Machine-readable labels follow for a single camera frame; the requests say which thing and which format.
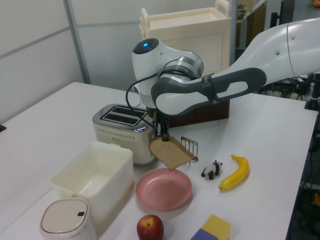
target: stuffed panda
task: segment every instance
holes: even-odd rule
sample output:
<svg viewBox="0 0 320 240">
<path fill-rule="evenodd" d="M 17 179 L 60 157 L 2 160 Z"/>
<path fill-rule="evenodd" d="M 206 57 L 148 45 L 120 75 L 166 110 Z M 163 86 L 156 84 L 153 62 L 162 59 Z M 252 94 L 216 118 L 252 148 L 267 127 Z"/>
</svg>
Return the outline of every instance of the stuffed panda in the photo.
<svg viewBox="0 0 320 240">
<path fill-rule="evenodd" d="M 208 176 L 210 180 L 214 179 L 214 176 L 219 175 L 220 168 L 222 167 L 222 162 L 214 161 L 213 164 L 207 166 L 203 169 L 201 177 Z"/>
</svg>

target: bread slice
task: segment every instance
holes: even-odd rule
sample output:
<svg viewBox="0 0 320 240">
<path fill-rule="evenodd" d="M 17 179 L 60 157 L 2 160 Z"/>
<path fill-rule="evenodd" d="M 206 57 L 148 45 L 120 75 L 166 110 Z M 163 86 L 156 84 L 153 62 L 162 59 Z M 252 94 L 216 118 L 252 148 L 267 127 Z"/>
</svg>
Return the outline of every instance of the bread slice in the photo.
<svg viewBox="0 0 320 240">
<path fill-rule="evenodd" d="M 160 137 L 155 138 L 150 142 L 149 149 L 170 170 L 195 159 L 195 155 L 172 136 L 169 137 L 169 141 L 162 141 Z"/>
</svg>

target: silver toaster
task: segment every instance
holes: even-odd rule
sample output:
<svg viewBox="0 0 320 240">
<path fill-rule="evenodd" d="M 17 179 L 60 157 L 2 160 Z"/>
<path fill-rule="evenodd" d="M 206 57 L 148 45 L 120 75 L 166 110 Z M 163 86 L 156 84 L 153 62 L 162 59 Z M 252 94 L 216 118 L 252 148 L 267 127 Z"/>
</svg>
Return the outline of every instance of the silver toaster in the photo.
<svg viewBox="0 0 320 240">
<path fill-rule="evenodd" d="M 145 109 L 133 109 L 140 118 L 151 121 Z M 126 105 L 110 104 L 98 111 L 92 121 L 98 141 L 130 149 L 133 153 L 133 163 L 145 165 L 155 158 L 149 150 L 154 129 L 135 113 Z"/>
</svg>

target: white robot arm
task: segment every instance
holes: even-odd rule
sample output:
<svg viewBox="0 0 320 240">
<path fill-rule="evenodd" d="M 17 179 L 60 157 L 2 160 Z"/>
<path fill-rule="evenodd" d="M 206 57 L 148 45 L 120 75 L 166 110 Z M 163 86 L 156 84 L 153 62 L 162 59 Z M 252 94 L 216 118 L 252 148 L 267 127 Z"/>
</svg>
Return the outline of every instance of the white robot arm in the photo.
<svg viewBox="0 0 320 240">
<path fill-rule="evenodd" d="M 296 21 L 258 34 L 229 68 L 201 78 L 201 59 L 150 38 L 132 52 L 137 80 L 147 108 L 181 115 L 259 90 L 275 81 L 320 71 L 320 18 Z"/>
</svg>

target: trash can lid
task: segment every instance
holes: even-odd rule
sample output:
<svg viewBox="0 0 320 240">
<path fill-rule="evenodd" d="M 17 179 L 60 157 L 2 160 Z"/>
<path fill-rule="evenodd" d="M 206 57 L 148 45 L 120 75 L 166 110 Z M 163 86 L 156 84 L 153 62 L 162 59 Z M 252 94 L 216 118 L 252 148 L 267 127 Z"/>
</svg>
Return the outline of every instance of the trash can lid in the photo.
<svg viewBox="0 0 320 240">
<path fill-rule="evenodd" d="M 49 234 L 76 231 L 76 235 L 86 227 L 89 217 L 89 205 L 86 201 L 80 198 L 66 198 L 53 202 L 46 209 L 41 220 L 41 228 Z"/>
</svg>

